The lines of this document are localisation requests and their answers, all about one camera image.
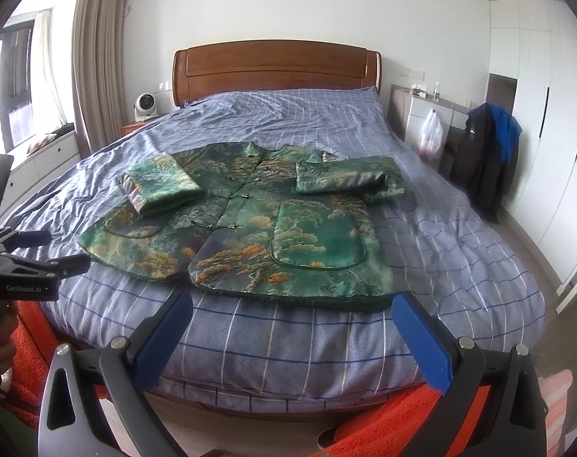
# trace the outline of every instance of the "jacket pocket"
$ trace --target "jacket pocket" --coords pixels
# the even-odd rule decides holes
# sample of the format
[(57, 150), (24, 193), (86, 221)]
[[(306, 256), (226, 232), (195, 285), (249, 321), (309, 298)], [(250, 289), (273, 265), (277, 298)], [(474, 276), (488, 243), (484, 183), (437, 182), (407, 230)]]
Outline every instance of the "jacket pocket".
[(361, 263), (364, 248), (347, 209), (293, 200), (278, 208), (271, 255), (286, 265), (333, 270)]

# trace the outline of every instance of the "plastic bag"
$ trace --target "plastic bag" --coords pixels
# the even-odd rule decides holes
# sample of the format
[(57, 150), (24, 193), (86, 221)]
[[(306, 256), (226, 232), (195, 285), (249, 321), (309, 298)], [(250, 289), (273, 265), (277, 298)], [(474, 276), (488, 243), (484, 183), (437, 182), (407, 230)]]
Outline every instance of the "plastic bag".
[(417, 150), (420, 158), (433, 159), (443, 152), (443, 126), (435, 110), (432, 110), (419, 133)]

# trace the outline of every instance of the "nightstand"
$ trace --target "nightstand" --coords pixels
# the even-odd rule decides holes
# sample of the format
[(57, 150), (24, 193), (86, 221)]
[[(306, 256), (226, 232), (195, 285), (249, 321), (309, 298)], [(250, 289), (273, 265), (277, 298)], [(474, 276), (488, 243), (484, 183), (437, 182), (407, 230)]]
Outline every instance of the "nightstand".
[(131, 134), (136, 129), (139, 129), (140, 127), (142, 127), (143, 125), (146, 125), (149, 122), (150, 122), (150, 120), (135, 121), (134, 123), (129, 123), (128, 125), (124, 125), (123, 127), (120, 127), (121, 136), (122, 137), (127, 136), (128, 134)]

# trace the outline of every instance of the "wooden headboard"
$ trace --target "wooden headboard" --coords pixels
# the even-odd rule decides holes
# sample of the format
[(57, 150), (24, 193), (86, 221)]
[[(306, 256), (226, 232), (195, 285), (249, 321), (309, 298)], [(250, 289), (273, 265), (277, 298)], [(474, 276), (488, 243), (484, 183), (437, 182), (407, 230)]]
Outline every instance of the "wooden headboard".
[(226, 91), (357, 89), (379, 92), (377, 51), (317, 41), (235, 41), (179, 50), (174, 56), (174, 103)]

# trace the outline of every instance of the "hand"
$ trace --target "hand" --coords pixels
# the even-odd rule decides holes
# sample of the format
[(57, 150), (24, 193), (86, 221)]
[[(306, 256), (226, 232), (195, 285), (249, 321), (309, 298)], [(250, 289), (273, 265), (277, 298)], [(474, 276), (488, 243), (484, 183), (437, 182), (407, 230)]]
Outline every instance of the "hand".
[(12, 302), (7, 314), (4, 314), (0, 320), (0, 375), (4, 374), (13, 364), (16, 348), (11, 334), (17, 327), (17, 306)]

